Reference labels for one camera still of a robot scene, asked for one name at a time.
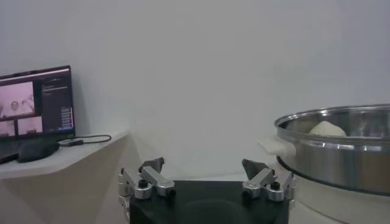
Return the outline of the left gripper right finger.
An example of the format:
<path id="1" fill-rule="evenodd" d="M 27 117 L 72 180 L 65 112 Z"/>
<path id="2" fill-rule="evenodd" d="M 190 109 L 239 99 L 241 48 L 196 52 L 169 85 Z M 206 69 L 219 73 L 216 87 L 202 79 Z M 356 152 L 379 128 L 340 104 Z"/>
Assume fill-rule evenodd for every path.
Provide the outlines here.
<path id="1" fill-rule="evenodd" d="M 242 196 L 246 201 L 251 201 L 262 196 L 270 201 L 294 200 L 296 179 L 290 171 L 277 173 L 265 163 L 243 159 L 248 180 L 242 183 Z"/>

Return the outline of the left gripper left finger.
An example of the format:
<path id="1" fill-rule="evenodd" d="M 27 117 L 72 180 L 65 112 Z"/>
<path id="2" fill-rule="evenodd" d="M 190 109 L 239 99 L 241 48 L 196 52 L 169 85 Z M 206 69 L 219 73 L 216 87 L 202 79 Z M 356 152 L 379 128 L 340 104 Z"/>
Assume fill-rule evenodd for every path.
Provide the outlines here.
<path id="1" fill-rule="evenodd" d="M 137 200 L 148 200 L 152 193 L 171 198 L 176 195 L 176 184 L 162 174 L 164 158 L 145 161 L 138 168 L 121 168 L 118 174 L 118 193 L 122 198 L 135 197 Z"/>

